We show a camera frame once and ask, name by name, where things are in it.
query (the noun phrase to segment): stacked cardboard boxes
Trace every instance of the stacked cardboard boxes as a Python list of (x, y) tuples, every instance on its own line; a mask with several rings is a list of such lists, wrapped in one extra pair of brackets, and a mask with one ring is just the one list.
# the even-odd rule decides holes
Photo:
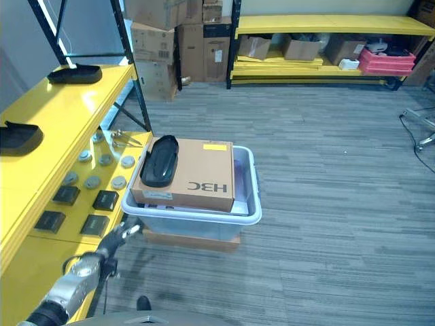
[(191, 2), (194, 3), (192, 7), (202, 10), (179, 29), (181, 76), (190, 77), (194, 82), (223, 82), (228, 64), (231, 19), (222, 17), (220, 0)]
[(191, 0), (124, 1), (126, 18), (133, 21), (133, 56), (147, 100), (171, 101), (177, 92), (174, 28), (194, 15), (190, 4)]

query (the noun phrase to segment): clear plastic bin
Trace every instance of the clear plastic bin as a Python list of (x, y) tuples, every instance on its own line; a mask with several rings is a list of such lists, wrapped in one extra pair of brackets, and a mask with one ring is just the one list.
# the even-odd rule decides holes
[(239, 202), (240, 206), (245, 203), (247, 214), (242, 214), (240, 210), (234, 209), (230, 213), (225, 213), (192, 208), (143, 207), (143, 205), (137, 204), (130, 188), (143, 164), (146, 149), (144, 149), (127, 185), (121, 206), (125, 213), (138, 216), (151, 231), (161, 234), (232, 240), (244, 226), (256, 224), (261, 220), (260, 190), (254, 155), (250, 149), (243, 146), (233, 146), (235, 200)]

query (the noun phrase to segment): black wire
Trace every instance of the black wire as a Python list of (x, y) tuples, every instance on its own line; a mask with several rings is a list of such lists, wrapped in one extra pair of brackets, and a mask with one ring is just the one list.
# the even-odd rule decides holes
[(420, 156), (419, 156), (419, 154), (417, 153), (417, 142), (416, 142), (416, 140), (415, 140), (415, 138), (414, 138), (414, 135), (413, 135), (413, 133), (409, 130), (409, 128), (405, 125), (405, 123), (403, 122), (403, 114), (401, 114), (401, 115), (399, 115), (399, 120), (400, 120), (400, 122), (402, 122), (402, 125), (403, 125), (403, 128), (405, 128), (405, 130), (408, 132), (408, 134), (409, 134), (409, 136), (410, 136), (410, 138), (411, 138), (411, 140), (413, 141), (413, 143), (414, 143), (414, 155), (415, 155), (415, 157), (426, 167), (426, 168), (428, 168), (432, 173), (434, 173), (435, 174), (435, 170), (433, 169), (433, 168), (431, 168), (430, 166), (428, 166), (421, 158), (420, 158)]
[(107, 307), (107, 284), (109, 282), (109, 279), (105, 282), (105, 293), (104, 293), (104, 308), (103, 308), (103, 314), (106, 314), (106, 307)]
[(70, 258), (68, 258), (67, 260), (65, 260), (62, 264), (62, 275), (65, 275), (65, 272), (67, 270), (67, 266), (68, 266), (69, 262), (75, 258), (80, 258), (81, 256), (82, 255), (74, 255), (74, 256), (71, 256)]

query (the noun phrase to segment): black shelf post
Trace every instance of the black shelf post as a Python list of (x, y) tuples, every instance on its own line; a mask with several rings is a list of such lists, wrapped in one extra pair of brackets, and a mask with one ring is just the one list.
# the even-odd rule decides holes
[(235, 39), (236, 29), (239, 27), (240, 19), (240, 8), (242, 0), (232, 0), (232, 11), (231, 11), (231, 38), (230, 38), (230, 49), (228, 55), (228, 67), (226, 69), (226, 89), (231, 89), (231, 71), (234, 68), (234, 60), (237, 55), (237, 50), (239, 49), (239, 39)]

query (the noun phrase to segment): white paper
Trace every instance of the white paper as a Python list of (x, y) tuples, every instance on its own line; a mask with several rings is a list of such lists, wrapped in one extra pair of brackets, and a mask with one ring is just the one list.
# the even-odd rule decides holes
[(144, 190), (143, 197), (151, 199), (172, 200), (172, 194), (170, 192), (151, 192), (150, 190)]
[(215, 51), (215, 62), (222, 62), (222, 50)]
[(364, 44), (358, 44), (353, 51), (354, 54), (360, 54), (362, 49), (364, 49)]

